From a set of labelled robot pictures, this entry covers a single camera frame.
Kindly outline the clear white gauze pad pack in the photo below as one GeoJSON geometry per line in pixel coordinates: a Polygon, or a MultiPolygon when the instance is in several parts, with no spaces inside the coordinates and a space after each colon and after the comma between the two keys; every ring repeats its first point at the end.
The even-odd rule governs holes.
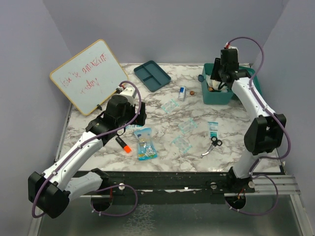
{"type": "Polygon", "coordinates": [[[204,78],[205,78],[205,80],[206,80],[206,82],[207,82],[207,85],[209,86],[209,87],[213,87],[214,86],[214,83],[215,83],[215,80],[212,80],[211,79],[211,75],[205,75],[204,76],[204,78]]]}

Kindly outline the blue cotton swab bag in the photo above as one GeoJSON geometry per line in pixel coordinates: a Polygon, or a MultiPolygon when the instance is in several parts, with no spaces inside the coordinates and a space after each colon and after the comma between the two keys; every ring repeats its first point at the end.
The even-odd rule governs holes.
{"type": "Polygon", "coordinates": [[[157,158],[158,154],[152,139],[152,129],[144,128],[136,130],[134,131],[134,135],[137,139],[138,160],[144,161],[157,158]]]}

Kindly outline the yellowish gauze roll bag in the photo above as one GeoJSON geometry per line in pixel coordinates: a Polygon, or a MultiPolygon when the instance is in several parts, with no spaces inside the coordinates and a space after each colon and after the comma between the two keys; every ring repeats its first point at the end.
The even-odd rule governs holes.
{"type": "Polygon", "coordinates": [[[210,80],[211,85],[210,87],[213,88],[214,90],[221,90],[224,87],[224,83],[222,81],[217,81],[217,80],[210,80]]]}

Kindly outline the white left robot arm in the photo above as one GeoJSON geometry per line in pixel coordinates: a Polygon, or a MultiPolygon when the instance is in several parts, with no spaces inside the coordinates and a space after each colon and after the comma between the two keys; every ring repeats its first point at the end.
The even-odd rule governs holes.
{"type": "Polygon", "coordinates": [[[124,183],[114,184],[109,175],[100,169],[93,169],[79,178],[74,178],[74,175],[119,130],[130,124],[143,126],[146,117],[145,102],[140,101],[136,108],[126,96],[112,96],[105,111],[89,122],[82,136],[67,154],[43,173],[33,172],[29,176],[28,197],[33,204],[33,218],[45,214],[56,218],[64,212],[70,201],[89,192],[103,194],[108,189],[126,188],[124,183]]]}

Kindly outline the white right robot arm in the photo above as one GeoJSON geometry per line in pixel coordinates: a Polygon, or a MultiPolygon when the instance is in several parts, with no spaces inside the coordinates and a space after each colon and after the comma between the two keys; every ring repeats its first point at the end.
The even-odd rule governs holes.
{"type": "Polygon", "coordinates": [[[251,174],[261,159],[282,143],[286,117],[271,109],[258,92],[254,76],[240,69],[238,50],[225,47],[215,59],[211,77],[227,85],[241,101],[252,123],[244,136],[245,150],[239,161],[230,168],[226,187],[238,192],[251,179],[251,174]]]}

